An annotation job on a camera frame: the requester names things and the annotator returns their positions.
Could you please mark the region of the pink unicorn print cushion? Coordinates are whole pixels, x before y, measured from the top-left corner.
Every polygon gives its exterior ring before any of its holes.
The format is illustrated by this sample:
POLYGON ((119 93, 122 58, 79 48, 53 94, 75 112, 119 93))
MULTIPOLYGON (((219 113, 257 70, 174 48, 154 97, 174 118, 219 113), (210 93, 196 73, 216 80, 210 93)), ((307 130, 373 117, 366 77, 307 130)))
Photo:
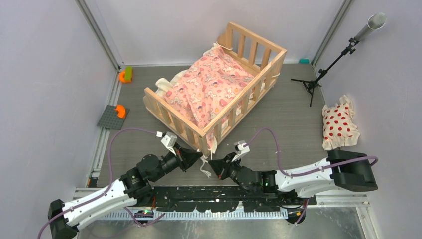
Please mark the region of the pink unicorn print cushion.
POLYGON ((198 128, 207 126, 253 80, 219 44, 171 81, 159 79, 155 92, 198 128))

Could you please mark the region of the wooden slatted pet bed frame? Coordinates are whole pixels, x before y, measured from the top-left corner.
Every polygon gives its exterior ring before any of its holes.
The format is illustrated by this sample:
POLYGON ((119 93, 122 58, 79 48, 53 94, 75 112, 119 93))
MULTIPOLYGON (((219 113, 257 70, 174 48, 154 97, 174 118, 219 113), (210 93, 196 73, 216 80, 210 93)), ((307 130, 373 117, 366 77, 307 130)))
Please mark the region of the wooden slatted pet bed frame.
POLYGON ((150 88, 144 90, 143 98, 146 108, 158 120, 205 155, 214 153, 276 84, 287 54, 285 48, 234 22, 227 24, 216 43, 254 78, 207 126, 198 128, 150 88))

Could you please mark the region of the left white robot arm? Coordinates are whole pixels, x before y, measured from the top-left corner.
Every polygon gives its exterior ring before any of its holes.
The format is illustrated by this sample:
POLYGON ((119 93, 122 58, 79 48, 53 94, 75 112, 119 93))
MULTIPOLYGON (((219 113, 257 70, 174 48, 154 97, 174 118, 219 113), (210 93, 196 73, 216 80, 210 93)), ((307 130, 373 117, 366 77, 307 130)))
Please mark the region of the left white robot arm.
POLYGON ((89 223, 114 210, 137 204, 149 205, 154 197, 152 182, 177 168, 186 171, 202 155, 197 150, 175 144, 165 156, 145 155, 135 167, 105 188, 72 201, 57 199, 51 202, 48 219, 52 238, 72 239, 89 223))

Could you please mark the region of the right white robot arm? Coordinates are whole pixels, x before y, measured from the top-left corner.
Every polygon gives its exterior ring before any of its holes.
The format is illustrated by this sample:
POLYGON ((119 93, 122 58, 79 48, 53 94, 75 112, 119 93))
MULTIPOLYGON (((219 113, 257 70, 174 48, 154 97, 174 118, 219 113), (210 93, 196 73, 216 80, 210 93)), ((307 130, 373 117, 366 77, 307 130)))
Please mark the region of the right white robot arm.
POLYGON ((284 194, 290 204, 297 204, 317 193, 345 189, 369 192, 378 189, 372 166, 378 157, 363 153, 331 150, 320 161, 289 170, 255 171, 240 164, 236 153, 209 162, 220 180, 230 178, 249 194, 284 194))

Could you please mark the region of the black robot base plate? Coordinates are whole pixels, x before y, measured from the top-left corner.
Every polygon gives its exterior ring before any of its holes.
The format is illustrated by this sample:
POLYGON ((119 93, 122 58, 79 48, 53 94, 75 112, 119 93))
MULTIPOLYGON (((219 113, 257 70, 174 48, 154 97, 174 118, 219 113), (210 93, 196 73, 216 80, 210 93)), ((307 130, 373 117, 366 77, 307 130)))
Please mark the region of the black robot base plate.
POLYGON ((306 200, 295 191, 275 193, 246 192, 239 186, 154 186, 135 206, 150 207, 160 212, 233 212, 240 206, 244 212, 275 212, 290 206, 302 206, 306 200))

